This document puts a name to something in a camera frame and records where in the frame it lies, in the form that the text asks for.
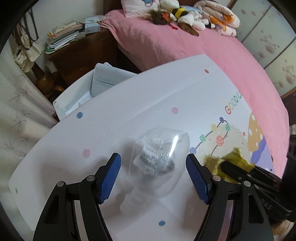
wardrobe door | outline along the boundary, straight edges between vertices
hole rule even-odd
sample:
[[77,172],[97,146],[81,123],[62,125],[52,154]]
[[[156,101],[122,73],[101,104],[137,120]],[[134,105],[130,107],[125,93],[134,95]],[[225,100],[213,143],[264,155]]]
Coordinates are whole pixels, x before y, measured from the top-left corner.
[[296,87],[296,40],[265,71],[280,96]]
[[265,15],[271,4],[267,0],[238,0],[231,11],[241,22],[237,39],[242,42]]
[[243,41],[259,64],[265,68],[295,38],[295,32],[273,6]]

white wall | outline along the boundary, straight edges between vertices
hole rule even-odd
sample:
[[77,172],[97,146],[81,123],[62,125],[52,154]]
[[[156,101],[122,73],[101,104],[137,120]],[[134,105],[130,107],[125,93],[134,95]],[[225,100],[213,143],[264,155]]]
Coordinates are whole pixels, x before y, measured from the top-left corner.
[[[37,30],[39,34],[39,43],[45,50],[46,34],[49,30],[71,19],[80,20],[84,17],[92,16],[95,14],[103,14],[103,0],[39,0],[33,7],[33,13]],[[29,23],[30,33],[35,38],[33,26]],[[47,54],[43,54],[37,59],[37,64],[45,69],[49,67],[51,71],[54,70],[52,64],[48,61]]]

pink dot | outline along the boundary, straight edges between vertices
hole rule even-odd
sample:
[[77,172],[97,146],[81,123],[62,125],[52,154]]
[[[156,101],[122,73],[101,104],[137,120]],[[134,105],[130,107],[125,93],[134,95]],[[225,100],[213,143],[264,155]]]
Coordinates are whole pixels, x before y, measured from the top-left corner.
[[84,158],[88,158],[91,155],[91,151],[89,149],[84,149],[82,152],[82,156]]
[[218,146],[223,146],[223,144],[224,144],[223,137],[222,136],[217,136],[216,143],[217,143]]
[[178,108],[177,108],[177,107],[173,107],[173,108],[172,108],[172,113],[173,113],[173,114],[178,114],[178,113],[179,113]]

pink bedsheet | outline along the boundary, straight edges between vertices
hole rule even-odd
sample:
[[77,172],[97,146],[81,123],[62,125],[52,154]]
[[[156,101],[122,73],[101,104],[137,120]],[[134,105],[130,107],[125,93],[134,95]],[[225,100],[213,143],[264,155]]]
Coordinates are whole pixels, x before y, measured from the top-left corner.
[[105,27],[141,62],[144,70],[193,55],[209,56],[251,107],[273,157],[275,173],[282,177],[289,145],[288,113],[264,69],[236,38],[210,29],[200,31],[196,37],[145,19],[125,18],[122,10],[106,16]]

pillow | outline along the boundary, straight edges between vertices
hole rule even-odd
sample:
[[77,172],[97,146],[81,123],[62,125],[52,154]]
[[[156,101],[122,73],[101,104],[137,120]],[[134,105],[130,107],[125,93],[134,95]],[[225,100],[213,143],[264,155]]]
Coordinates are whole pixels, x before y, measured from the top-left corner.
[[199,13],[203,13],[202,10],[200,10],[200,9],[198,9],[198,8],[195,8],[195,7],[186,6],[186,5],[182,5],[182,6],[180,6],[180,7],[185,8],[185,10],[186,10],[187,12],[198,11]]
[[144,18],[151,9],[159,10],[159,0],[121,0],[126,18]]

